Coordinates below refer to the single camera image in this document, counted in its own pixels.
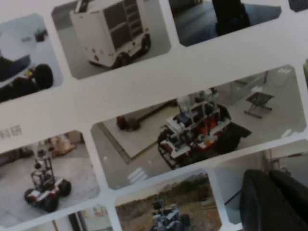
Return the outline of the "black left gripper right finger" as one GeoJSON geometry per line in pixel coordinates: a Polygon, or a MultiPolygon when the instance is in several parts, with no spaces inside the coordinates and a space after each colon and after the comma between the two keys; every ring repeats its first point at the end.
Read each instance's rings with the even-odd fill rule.
{"type": "Polygon", "coordinates": [[[304,231],[307,231],[308,187],[291,175],[279,170],[271,170],[269,177],[290,207],[294,219],[302,226],[304,231]]]}

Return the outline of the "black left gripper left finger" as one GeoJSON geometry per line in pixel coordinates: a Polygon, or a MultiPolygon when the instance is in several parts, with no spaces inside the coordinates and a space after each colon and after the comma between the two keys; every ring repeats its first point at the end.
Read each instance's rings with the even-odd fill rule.
{"type": "Polygon", "coordinates": [[[244,173],[240,217],[244,231],[286,231],[289,210],[277,186],[261,170],[244,173]]]}

